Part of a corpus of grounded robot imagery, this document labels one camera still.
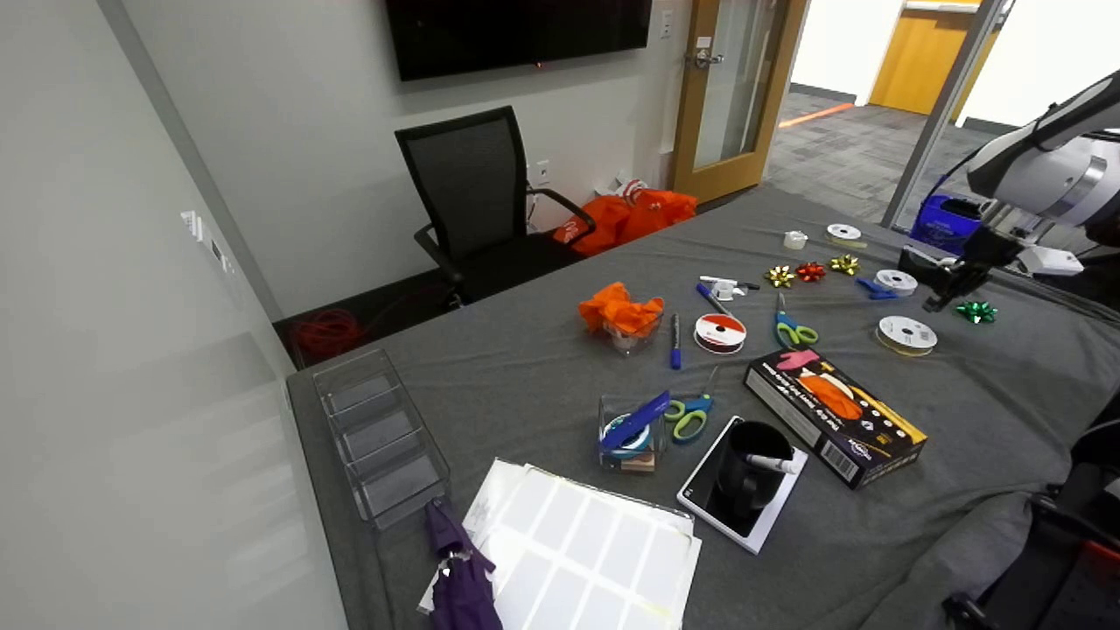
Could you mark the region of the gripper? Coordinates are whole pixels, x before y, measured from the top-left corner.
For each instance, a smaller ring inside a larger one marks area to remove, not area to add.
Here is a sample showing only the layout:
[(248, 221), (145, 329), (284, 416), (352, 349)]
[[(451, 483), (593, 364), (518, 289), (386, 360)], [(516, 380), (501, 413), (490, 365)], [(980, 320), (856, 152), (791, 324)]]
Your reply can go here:
[(943, 258), (934, 263), (932, 294), (921, 307), (927, 312), (940, 312), (948, 304), (964, 298), (976, 291), (977, 279), (987, 278), (992, 269), (1015, 263), (1023, 251), (1019, 238), (995, 230), (977, 226), (962, 247), (960, 260)]

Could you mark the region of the black box of orange gloves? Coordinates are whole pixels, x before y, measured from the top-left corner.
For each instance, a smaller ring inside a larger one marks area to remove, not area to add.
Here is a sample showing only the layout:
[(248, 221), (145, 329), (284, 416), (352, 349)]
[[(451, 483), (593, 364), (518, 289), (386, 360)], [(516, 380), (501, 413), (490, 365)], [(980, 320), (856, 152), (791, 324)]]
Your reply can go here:
[(753, 359), (744, 385), (852, 490), (909, 466), (928, 441), (812, 348)]

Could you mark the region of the clear box with orange cloth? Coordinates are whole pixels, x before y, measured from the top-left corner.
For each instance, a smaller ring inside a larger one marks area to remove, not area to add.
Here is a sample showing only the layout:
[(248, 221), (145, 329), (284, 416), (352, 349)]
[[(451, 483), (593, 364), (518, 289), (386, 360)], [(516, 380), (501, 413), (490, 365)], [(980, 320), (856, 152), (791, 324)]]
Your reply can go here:
[(655, 337), (665, 312), (663, 297), (632, 299), (623, 282), (609, 282), (577, 305), (588, 334), (608, 340), (623, 355), (636, 354)]

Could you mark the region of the clear box with blue tape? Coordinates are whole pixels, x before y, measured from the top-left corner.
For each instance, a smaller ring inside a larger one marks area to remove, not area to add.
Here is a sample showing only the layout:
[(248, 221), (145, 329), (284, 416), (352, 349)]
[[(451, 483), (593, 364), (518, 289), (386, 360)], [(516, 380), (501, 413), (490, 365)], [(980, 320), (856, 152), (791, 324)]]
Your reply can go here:
[(601, 395), (595, 446), (599, 465), (613, 473), (655, 474), (668, 450), (668, 390), (644, 397)]

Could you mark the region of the black tape dispenser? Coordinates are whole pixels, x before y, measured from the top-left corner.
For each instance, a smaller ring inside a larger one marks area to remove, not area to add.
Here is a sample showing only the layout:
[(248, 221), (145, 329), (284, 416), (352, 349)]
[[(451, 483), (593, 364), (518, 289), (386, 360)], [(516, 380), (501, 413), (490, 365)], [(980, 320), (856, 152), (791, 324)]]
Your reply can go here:
[(900, 248), (899, 262), (897, 262), (896, 269), (909, 274), (917, 282), (933, 288), (935, 262), (939, 262), (943, 258), (925, 254), (925, 252), (920, 251), (920, 248), (914, 248), (913, 245), (904, 245)]

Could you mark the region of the blue bin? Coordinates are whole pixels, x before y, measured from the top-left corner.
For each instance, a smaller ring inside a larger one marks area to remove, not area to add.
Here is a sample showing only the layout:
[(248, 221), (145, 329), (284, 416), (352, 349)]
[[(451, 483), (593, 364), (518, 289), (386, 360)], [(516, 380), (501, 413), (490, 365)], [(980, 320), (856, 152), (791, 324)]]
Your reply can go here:
[(948, 254), (962, 256), (967, 240), (983, 223), (983, 204), (968, 196), (940, 194), (948, 180), (949, 174), (940, 176), (921, 201), (909, 238)]

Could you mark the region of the white spool of red ribbon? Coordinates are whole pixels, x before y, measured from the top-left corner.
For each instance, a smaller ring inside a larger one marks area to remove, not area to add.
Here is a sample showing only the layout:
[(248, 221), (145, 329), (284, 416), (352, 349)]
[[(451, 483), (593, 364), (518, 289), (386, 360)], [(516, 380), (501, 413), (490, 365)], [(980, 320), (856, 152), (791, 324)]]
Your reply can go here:
[(747, 330), (738, 318), (724, 312), (708, 312), (696, 319), (696, 345), (712, 354), (738, 354), (747, 339)]

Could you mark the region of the green and blue scissors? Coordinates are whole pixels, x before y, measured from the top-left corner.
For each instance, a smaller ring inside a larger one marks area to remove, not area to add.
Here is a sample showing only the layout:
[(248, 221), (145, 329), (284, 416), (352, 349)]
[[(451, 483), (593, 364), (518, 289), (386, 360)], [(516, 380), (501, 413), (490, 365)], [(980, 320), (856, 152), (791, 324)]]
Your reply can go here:
[(668, 423), (669, 438), (675, 445), (688, 445), (704, 434), (708, 414), (715, 402), (713, 387), (719, 367), (715, 367), (704, 382), (703, 390), (693, 397), (669, 400), (661, 419)]

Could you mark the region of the heap of orange bags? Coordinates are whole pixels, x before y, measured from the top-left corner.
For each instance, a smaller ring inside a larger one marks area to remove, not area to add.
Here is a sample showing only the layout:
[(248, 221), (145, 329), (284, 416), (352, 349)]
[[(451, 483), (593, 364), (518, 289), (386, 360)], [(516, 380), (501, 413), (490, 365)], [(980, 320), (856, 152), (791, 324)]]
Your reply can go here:
[(584, 214), (592, 217), (594, 229), (573, 215), (549, 235), (572, 248), (577, 254), (604, 254), (664, 228), (676, 226), (676, 223), (696, 217), (696, 197), (671, 191), (640, 189), (626, 197), (606, 195), (585, 203)]

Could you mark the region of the white-framed black tablet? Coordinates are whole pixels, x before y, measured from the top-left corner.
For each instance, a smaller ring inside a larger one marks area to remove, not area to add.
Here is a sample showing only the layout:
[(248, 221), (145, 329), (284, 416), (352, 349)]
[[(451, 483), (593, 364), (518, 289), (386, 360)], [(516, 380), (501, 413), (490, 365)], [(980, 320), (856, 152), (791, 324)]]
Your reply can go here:
[[(744, 550), (757, 555), (767, 541), (773, 526), (780, 519), (781, 510), (785, 502), (788, 501), (788, 495), (795, 490), (795, 484), (801, 474), (788, 474), (781, 482), (777, 495), (755, 517), (740, 520), (735, 515), (731, 515), (731, 511), (725, 507), (717, 494), (717, 478), (720, 458), (724, 458), (728, 430), (731, 430), (732, 424), (741, 420), (747, 419), (739, 416), (732, 417), (724, 429), (717, 434), (712, 446), (704, 453), (703, 458), (700, 458), (700, 463), (697, 464), (692, 474), (685, 479), (683, 487), (676, 491), (676, 502), (685, 506), (692, 515), (711, 525), (717, 531), (731, 538)], [(800, 452), (804, 458), (809, 458), (805, 451), (794, 446), (792, 448), (794, 452), (793, 456), (796, 452)]]

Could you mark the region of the grey tablecloth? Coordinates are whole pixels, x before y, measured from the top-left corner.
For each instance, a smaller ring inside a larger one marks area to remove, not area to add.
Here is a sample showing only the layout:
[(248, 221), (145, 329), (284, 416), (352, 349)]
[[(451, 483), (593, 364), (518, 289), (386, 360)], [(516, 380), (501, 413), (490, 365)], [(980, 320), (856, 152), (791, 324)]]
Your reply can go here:
[[(844, 223), (837, 210), (763, 187), (382, 340), (451, 467), (452, 504), (472, 502), (493, 458), (671, 503), (725, 420), (740, 414), (776, 423), (743, 385), (745, 362), (776, 348), (774, 294), (732, 305), (749, 331), (740, 353), (716, 356), (685, 339), (680, 371), (669, 367), (668, 334), (620, 356), (585, 331), (578, 304), (624, 282), (637, 298), (664, 298), (689, 333), (704, 312), (697, 275), (827, 263), (840, 254), (823, 237), (836, 222)], [(804, 250), (781, 244), (791, 230), (808, 235)], [(1068, 451), (1120, 390), (1120, 314), (1012, 274), (996, 275), (976, 295), (993, 303), (993, 324), (923, 311), (920, 295), (872, 302), (839, 276), (788, 291), (788, 311), (819, 331), (822, 353), (925, 430), (927, 447), (857, 491), (811, 458), (758, 555), (697, 527), (703, 549), (688, 629), (945, 627), (949, 594), (983, 590), (1004, 573), (1032, 525), (1028, 495), (1068, 478)], [(872, 332), (887, 316), (920, 319), (937, 346), (916, 358), (883, 346)], [(702, 388), (715, 367), (715, 416), (703, 439), (669, 451), (652, 476), (599, 465), (592, 432), (601, 395)]]

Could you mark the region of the stack of white label sheets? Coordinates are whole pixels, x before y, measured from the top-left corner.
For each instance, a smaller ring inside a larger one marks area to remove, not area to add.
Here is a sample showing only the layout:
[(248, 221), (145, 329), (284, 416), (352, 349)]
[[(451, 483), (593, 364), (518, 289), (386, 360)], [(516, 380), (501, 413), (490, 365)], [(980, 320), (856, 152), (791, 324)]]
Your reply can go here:
[(684, 512), (494, 458), (461, 525), (504, 630), (683, 630), (703, 547)]

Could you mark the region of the purple cloth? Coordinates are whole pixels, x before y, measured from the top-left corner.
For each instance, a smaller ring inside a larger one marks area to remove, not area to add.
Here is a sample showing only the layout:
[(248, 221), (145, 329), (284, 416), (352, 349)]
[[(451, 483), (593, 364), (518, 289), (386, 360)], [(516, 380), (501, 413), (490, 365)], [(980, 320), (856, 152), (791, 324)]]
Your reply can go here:
[(440, 497), (424, 504), (424, 531), (439, 558), (432, 586), (433, 630), (503, 630), (487, 556)]

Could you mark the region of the clear plastic organizer tray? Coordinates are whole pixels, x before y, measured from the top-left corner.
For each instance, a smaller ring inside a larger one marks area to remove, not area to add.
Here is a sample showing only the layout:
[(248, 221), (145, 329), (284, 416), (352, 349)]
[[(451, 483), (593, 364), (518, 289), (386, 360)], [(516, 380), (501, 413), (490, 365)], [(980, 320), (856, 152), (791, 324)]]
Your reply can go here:
[(388, 530), (448, 494), (444, 451), (388, 352), (317, 367), (312, 387), (364, 522)]

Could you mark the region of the black wall monitor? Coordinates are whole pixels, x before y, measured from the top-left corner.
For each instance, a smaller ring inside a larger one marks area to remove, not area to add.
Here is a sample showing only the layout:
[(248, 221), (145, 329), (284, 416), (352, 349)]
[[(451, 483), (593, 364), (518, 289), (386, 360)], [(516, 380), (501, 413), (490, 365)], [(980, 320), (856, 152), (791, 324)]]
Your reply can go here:
[(404, 82), (641, 49), (653, 0), (384, 0)]

